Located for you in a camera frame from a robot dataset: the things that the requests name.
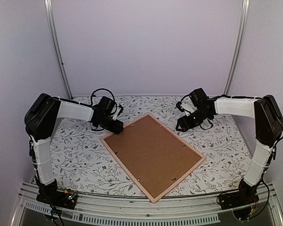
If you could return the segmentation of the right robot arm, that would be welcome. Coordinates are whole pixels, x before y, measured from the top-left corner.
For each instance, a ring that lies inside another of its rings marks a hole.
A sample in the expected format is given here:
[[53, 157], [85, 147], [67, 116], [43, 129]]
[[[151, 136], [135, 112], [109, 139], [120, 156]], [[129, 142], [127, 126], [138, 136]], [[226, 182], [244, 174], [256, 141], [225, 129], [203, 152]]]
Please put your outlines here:
[[185, 115], [177, 120], [176, 130], [186, 132], [211, 121], [216, 115], [234, 115], [253, 118], [256, 147], [251, 164], [241, 179], [238, 191], [222, 193], [217, 202], [222, 209], [247, 205], [258, 201], [257, 187], [264, 181], [271, 160], [275, 159], [276, 145], [283, 139], [283, 116], [272, 95], [264, 97], [227, 96], [208, 97], [202, 88], [187, 95], [196, 110], [180, 100], [176, 108]]

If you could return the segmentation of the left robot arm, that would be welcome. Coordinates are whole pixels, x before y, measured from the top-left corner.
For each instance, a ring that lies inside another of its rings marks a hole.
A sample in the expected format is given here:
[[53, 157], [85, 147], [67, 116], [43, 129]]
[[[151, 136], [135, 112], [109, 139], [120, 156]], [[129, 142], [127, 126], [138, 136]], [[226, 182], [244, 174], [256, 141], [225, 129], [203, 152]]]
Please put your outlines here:
[[50, 204], [74, 203], [76, 194], [67, 189], [59, 192], [57, 181], [54, 178], [51, 157], [50, 142], [56, 121], [58, 119], [74, 119], [90, 122], [93, 131], [98, 127], [114, 134], [120, 134], [124, 124], [117, 119], [123, 111], [123, 107], [115, 102], [115, 99], [102, 97], [98, 104], [84, 104], [59, 97], [52, 97], [42, 93], [36, 99], [25, 115], [25, 131], [29, 136], [29, 154], [36, 171], [36, 183], [39, 187], [38, 199]]

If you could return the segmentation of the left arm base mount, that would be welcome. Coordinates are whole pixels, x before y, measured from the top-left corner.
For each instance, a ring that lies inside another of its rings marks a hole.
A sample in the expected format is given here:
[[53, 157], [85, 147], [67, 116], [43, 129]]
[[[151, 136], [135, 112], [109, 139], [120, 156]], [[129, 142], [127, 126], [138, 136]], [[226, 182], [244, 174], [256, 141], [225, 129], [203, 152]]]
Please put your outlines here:
[[74, 210], [77, 198], [77, 192], [71, 189], [64, 191], [40, 190], [36, 200], [56, 207]]

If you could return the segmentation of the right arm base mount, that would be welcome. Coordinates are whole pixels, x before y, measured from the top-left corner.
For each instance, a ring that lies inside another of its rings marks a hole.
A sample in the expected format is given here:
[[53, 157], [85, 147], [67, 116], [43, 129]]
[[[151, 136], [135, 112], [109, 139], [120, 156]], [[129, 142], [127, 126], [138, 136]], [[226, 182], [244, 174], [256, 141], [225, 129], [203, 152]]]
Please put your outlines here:
[[236, 207], [241, 207], [244, 205], [249, 205], [252, 203], [256, 203], [259, 201], [259, 197], [257, 193], [251, 194], [250, 196], [240, 195], [239, 192], [233, 193], [220, 193], [216, 202], [221, 206], [222, 210], [232, 209]]

